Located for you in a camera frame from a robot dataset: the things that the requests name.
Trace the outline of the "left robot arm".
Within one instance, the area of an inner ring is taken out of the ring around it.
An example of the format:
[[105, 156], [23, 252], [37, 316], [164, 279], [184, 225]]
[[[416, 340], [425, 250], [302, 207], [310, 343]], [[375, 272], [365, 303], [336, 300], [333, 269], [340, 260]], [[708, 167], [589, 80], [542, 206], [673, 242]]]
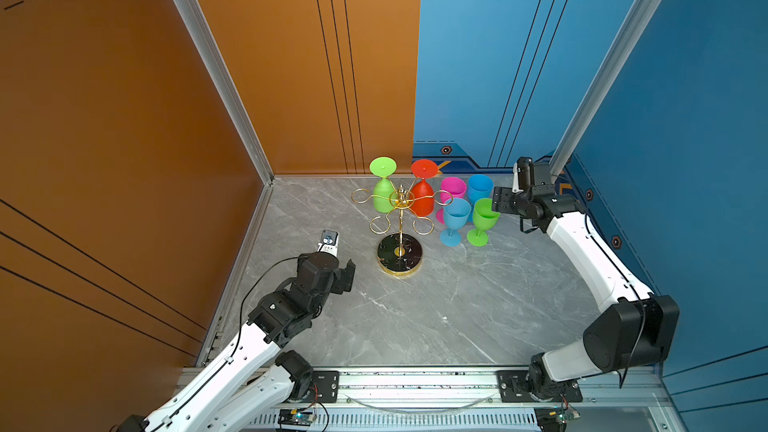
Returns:
[[284, 347], [309, 329], [331, 294], [352, 289], [356, 265], [328, 252], [296, 258], [297, 272], [260, 299], [233, 341], [196, 378], [148, 416], [131, 415], [119, 431], [239, 431], [293, 397], [313, 398], [313, 368]]

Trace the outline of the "pink wine glass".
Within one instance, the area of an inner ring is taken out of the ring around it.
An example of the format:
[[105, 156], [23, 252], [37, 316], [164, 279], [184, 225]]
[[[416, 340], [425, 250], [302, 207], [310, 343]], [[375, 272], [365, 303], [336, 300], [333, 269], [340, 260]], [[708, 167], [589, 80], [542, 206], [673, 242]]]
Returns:
[[444, 208], [453, 204], [457, 199], [463, 199], [467, 191], [466, 182], [458, 177], [446, 177], [440, 183], [439, 191], [436, 193], [436, 203], [440, 209], [436, 213], [439, 223], [444, 223]]

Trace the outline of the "blue wine glass front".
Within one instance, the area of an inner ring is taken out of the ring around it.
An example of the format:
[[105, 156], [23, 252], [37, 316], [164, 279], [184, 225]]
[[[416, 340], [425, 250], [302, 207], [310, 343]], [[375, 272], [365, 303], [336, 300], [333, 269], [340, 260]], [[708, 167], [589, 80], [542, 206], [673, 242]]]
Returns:
[[459, 230], [465, 226], [472, 212], [470, 203], [463, 198], [453, 198], [443, 207], [443, 221], [446, 227], [440, 234], [441, 242], [448, 247], [461, 243]]

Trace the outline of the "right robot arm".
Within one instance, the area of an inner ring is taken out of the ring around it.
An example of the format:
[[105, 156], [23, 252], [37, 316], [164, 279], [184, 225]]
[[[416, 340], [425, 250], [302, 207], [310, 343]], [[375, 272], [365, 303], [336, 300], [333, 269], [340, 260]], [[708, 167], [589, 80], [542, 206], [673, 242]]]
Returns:
[[558, 245], [600, 311], [580, 339], [532, 357], [527, 382], [533, 397], [558, 399], [580, 378], [611, 372], [625, 377], [632, 367], [667, 359], [680, 316], [678, 304], [655, 294], [622, 263], [594, 231], [577, 199], [538, 186], [519, 192], [497, 187], [492, 210], [529, 220], [531, 232], [539, 230]]

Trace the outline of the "blue wine glass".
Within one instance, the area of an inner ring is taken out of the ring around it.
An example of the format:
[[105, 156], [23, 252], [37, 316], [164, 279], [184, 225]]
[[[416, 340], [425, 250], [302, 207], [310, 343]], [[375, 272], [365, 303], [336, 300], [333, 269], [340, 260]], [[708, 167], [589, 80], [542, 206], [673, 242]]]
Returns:
[[448, 247], [461, 243], [459, 230], [465, 226], [472, 212], [470, 203], [463, 198], [453, 198], [443, 207], [443, 221], [446, 227], [440, 234], [441, 242]]
[[472, 175], [467, 180], [466, 197], [471, 205], [475, 205], [478, 200], [490, 198], [494, 189], [493, 180], [483, 174]]

